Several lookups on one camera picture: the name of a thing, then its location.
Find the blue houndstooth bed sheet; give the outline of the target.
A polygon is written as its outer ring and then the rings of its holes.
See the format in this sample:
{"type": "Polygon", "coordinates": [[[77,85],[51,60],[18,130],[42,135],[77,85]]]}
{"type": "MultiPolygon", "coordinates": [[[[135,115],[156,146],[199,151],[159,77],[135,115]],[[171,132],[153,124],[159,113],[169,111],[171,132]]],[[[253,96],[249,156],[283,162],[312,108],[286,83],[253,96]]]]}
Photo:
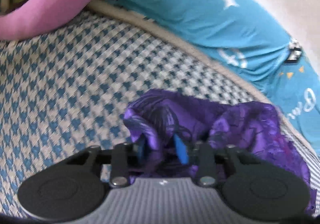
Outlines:
{"type": "Polygon", "coordinates": [[[90,8],[53,33],[1,42],[1,223],[319,223],[319,158],[267,97],[154,23],[90,8]],[[139,160],[124,114],[152,89],[274,106],[311,171],[315,213],[242,215],[208,176],[131,181],[139,160]]]}

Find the blue printed bolster pillow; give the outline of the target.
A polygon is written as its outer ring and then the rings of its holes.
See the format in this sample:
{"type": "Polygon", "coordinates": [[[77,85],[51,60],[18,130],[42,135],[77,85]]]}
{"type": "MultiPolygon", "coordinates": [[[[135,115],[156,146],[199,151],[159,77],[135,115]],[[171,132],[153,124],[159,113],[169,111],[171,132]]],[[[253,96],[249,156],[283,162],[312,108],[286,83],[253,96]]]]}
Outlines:
{"type": "Polygon", "coordinates": [[[254,0],[115,0],[261,91],[319,151],[319,77],[297,40],[254,0]]]}

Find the pink plush toy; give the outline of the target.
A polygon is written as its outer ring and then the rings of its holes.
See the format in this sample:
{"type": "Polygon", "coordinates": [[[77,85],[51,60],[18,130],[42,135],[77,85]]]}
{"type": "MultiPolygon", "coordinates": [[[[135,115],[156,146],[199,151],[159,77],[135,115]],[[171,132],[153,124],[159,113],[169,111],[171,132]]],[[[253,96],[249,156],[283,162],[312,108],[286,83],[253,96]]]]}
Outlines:
{"type": "Polygon", "coordinates": [[[1,40],[33,38],[75,18],[91,0],[28,0],[1,16],[1,40]]]}

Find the purple floral garment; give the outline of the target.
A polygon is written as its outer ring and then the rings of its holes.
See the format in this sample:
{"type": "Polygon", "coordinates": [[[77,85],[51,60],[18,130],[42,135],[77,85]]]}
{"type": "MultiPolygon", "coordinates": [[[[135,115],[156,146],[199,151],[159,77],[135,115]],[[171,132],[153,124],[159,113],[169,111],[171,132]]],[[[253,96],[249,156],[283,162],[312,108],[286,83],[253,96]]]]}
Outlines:
{"type": "Polygon", "coordinates": [[[223,200],[237,213],[273,221],[316,211],[311,171],[293,142],[280,131],[274,106],[261,102],[220,104],[152,89],[124,114],[131,140],[145,136],[144,160],[129,166],[138,177],[214,179],[223,200]],[[177,134],[188,146],[180,163],[177,134]]]}

